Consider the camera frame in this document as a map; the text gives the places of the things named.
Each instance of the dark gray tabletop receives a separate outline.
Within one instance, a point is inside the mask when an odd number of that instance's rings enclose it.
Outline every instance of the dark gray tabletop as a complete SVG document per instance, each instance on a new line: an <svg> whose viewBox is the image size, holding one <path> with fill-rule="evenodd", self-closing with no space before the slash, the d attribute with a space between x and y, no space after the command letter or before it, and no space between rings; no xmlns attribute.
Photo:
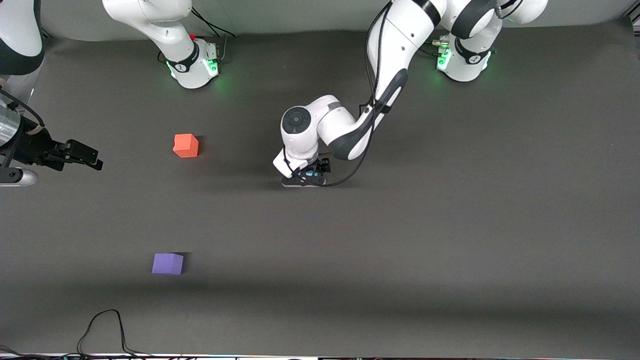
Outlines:
<svg viewBox="0 0 640 360"><path fill-rule="evenodd" d="M352 181L282 188L282 113L356 112L364 38L233 38L199 90L150 41L54 41L31 105L105 165L0 192L2 343L71 351L115 307L147 352L640 357L630 25L506 29L473 83L417 56ZM151 275L156 252L190 253L186 274ZM94 331L87 351L118 350L114 318Z"/></svg>

